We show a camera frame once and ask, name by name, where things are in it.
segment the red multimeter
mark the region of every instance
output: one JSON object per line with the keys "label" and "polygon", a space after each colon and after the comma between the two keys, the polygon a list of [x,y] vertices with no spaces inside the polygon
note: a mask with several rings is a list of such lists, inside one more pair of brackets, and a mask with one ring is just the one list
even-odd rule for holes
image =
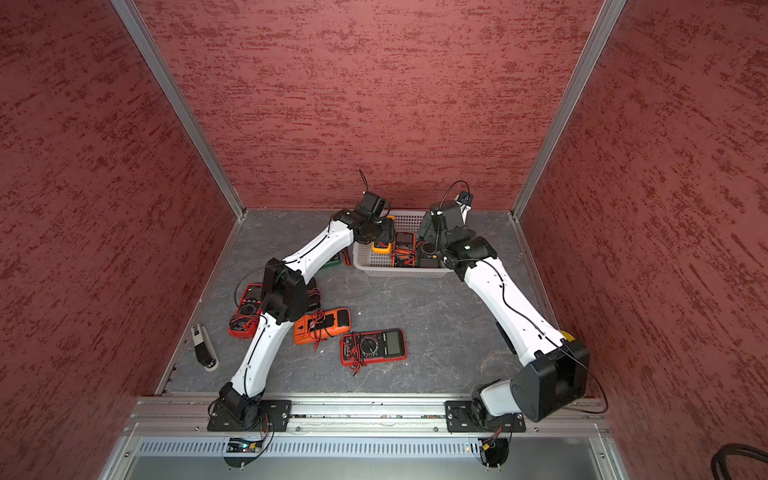
{"label": "red multimeter", "polygon": [[339,341],[341,364],[395,362],[406,357],[406,339],[401,329],[378,332],[345,333]]}
{"label": "red multimeter", "polygon": [[416,262],[416,235],[413,232],[396,232],[395,249],[390,254],[392,266],[414,266]]}
{"label": "red multimeter", "polygon": [[249,283],[240,299],[240,306],[230,320],[229,333],[238,339],[256,335],[261,308],[261,283]]}

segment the red textured wall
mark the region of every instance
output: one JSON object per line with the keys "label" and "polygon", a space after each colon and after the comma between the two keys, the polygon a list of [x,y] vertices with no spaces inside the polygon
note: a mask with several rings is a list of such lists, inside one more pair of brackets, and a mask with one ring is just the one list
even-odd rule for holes
{"label": "red textured wall", "polygon": [[247,207],[506,209],[601,0],[137,0]]}
{"label": "red textured wall", "polygon": [[109,2],[5,2],[0,102],[0,477],[93,478],[233,214]]}
{"label": "red textured wall", "polygon": [[524,213],[633,480],[768,449],[767,41],[764,2],[628,2]]}

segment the orange multimeter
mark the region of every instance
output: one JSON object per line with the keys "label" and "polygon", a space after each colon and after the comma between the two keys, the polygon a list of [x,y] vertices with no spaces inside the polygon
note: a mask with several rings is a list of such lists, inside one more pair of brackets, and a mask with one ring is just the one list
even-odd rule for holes
{"label": "orange multimeter", "polygon": [[[395,221],[395,218],[392,215],[388,215],[387,218],[391,218],[392,222]],[[373,253],[381,253],[382,255],[389,255],[392,252],[392,243],[380,243],[380,242],[373,242],[371,245],[371,251]]]}
{"label": "orange multimeter", "polygon": [[293,342],[297,345],[322,342],[332,336],[349,332],[352,317],[348,308],[317,310],[301,317],[293,325]]}

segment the white basket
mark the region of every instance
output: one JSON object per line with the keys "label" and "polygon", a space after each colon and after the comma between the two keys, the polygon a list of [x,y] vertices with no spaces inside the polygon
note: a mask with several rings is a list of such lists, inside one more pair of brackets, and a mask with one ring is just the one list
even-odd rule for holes
{"label": "white basket", "polygon": [[[389,215],[395,218],[395,231],[413,232],[414,234],[422,224],[423,211],[418,210],[393,210]],[[362,270],[370,276],[409,276],[411,278],[440,278],[450,273],[448,268],[408,268],[392,265],[389,255],[373,253],[371,243],[362,245],[355,243],[352,247],[352,262],[355,268]]]}

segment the gray floor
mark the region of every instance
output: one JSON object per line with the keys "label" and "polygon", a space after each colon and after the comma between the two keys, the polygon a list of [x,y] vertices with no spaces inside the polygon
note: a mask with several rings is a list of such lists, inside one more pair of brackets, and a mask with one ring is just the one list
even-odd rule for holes
{"label": "gray floor", "polygon": [[[220,366],[206,372],[188,346],[167,384],[168,392],[218,392],[229,381],[250,343],[227,333],[236,308],[237,281],[269,258],[284,258],[298,250],[327,226],[329,215],[318,210],[248,213],[203,314]],[[504,212],[470,212],[467,219],[468,226],[498,251],[511,278],[538,307],[510,222]],[[261,276],[256,273],[243,287],[249,281],[259,283]],[[402,328],[408,358],[366,366],[352,377],[339,361],[337,341],[321,343],[316,351],[313,345],[294,345],[291,330],[270,370],[266,389],[271,393],[470,393],[481,384],[510,378],[521,368],[488,308],[452,273],[441,279],[377,278],[342,265],[321,270],[316,278],[323,308],[349,308],[354,331]]]}

